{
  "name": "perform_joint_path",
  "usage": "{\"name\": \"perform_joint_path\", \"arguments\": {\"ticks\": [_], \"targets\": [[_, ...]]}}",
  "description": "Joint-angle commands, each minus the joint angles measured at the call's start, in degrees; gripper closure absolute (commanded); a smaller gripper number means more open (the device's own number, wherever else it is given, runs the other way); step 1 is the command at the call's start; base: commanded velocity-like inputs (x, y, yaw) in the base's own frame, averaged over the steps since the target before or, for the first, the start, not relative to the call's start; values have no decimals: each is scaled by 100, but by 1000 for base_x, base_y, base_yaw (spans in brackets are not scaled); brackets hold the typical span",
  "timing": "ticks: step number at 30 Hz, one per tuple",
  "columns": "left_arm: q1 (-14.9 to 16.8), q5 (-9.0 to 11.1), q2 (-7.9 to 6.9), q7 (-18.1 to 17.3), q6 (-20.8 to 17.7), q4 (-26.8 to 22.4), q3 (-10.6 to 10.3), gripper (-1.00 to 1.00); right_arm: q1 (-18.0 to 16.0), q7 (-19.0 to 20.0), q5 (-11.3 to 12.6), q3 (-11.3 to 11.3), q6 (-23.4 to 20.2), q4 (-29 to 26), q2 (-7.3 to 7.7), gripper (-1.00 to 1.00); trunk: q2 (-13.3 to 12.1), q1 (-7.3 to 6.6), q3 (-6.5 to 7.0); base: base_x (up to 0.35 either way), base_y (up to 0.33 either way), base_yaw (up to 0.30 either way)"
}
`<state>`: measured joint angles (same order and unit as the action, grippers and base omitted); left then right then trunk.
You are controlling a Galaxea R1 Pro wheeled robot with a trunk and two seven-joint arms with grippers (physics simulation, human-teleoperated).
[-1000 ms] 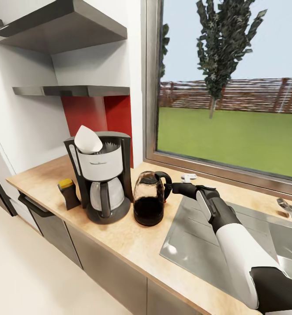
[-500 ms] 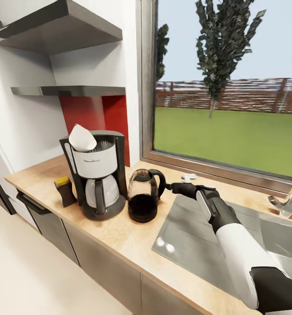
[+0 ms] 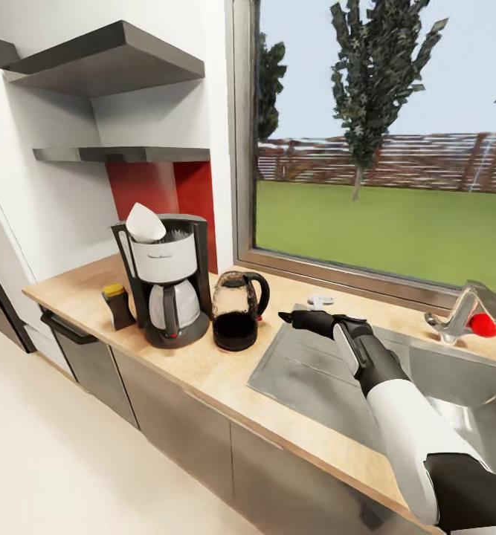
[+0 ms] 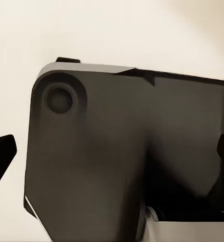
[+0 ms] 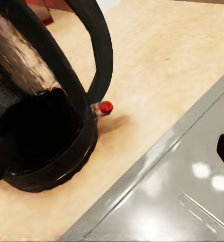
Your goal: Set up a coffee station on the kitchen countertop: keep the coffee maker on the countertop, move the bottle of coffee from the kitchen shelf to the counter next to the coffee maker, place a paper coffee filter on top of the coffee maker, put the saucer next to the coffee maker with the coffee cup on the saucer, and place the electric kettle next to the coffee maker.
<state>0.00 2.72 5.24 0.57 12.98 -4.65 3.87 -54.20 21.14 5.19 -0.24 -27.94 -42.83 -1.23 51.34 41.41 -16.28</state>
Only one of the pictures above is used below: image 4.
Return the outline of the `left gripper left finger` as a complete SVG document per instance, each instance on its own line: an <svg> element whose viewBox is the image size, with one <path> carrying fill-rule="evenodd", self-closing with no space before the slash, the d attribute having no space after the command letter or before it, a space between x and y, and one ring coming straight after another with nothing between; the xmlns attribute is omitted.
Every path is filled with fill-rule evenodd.
<svg viewBox="0 0 224 242"><path fill-rule="evenodd" d="M17 154L17 145L13 134L0 137L0 180Z"/></svg>

